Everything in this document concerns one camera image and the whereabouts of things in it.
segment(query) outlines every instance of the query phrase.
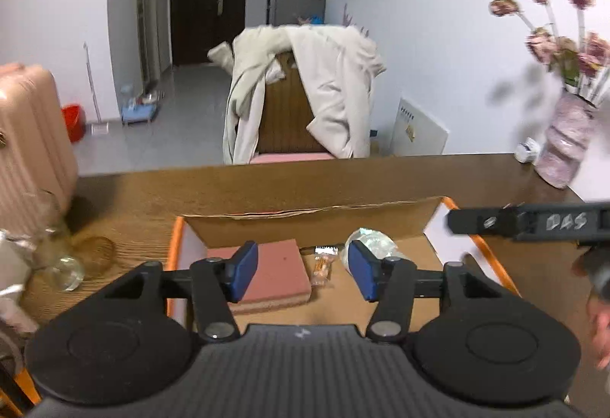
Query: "human hand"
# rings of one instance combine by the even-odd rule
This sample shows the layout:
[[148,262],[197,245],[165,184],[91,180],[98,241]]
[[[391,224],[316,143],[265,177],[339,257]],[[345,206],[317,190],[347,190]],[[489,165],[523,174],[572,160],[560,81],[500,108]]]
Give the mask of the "human hand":
[[587,315],[591,324],[591,344],[599,357],[597,368],[603,370],[610,364],[610,303],[591,292]]

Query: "wooden chair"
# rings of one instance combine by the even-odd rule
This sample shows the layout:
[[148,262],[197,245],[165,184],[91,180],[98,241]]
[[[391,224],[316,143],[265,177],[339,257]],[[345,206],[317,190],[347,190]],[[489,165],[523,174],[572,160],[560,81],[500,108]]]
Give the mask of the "wooden chair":
[[313,112],[299,71],[293,67],[294,55],[286,52],[277,58],[286,78],[265,87],[256,148],[259,155],[251,163],[333,158],[307,131]]

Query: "glass jar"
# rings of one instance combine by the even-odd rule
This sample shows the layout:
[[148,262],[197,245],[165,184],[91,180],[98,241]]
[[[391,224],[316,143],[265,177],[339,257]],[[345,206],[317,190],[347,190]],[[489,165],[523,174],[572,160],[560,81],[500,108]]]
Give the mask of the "glass jar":
[[536,172],[551,186],[563,189],[576,176],[596,129],[597,108],[577,94],[563,93],[557,102],[547,143]]
[[75,259],[68,226],[56,197],[48,191],[24,193],[30,210],[29,232],[1,231],[4,240],[34,271],[42,271],[47,283],[66,292],[80,286],[84,270]]

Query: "white cloth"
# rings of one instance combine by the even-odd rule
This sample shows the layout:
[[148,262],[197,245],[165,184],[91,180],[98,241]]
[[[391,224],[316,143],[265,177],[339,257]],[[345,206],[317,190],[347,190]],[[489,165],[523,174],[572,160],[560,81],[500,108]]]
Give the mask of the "white cloth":
[[225,69],[231,76],[233,75],[235,59],[233,57],[233,52],[231,51],[231,46],[227,42],[222,42],[220,45],[211,49],[207,53],[207,58],[217,66]]
[[[291,43],[286,32],[281,27],[261,26],[248,28],[233,40],[235,67],[233,69],[233,81],[229,91],[229,100],[227,102],[225,133],[223,136],[223,159],[226,164],[249,163],[249,159],[245,160],[246,155],[240,155],[237,159],[233,155],[237,139],[237,123],[243,119],[245,121],[251,120],[250,125],[254,125],[256,119],[258,119],[254,143],[254,147],[256,147],[258,144],[258,126],[260,125],[262,108],[260,114],[255,112],[254,117],[250,118],[252,92],[254,87],[260,82],[262,82],[264,90],[264,76],[268,67],[275,59],[276,54],[290,49]],[[252,137],[246,138],[246,140],[251,144]]]
[[369,156],[371,82],[385,70],[372,40],[352,26],[264,26],[245,30],[233,48],[236,66],[223,138],[225,163],[249,163],[254,156],[264,74],[275,55],[287,50],[295,55],[312,108],[307,130],[337,158]]

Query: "pink chair cushion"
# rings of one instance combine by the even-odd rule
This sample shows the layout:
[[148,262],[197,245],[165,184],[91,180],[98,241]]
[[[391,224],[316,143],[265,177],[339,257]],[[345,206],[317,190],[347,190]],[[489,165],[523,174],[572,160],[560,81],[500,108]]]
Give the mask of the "pink chair cushion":
[[330,153],[264,153],[255,155],[250,163],[304,162],[306,160],[334,160]]

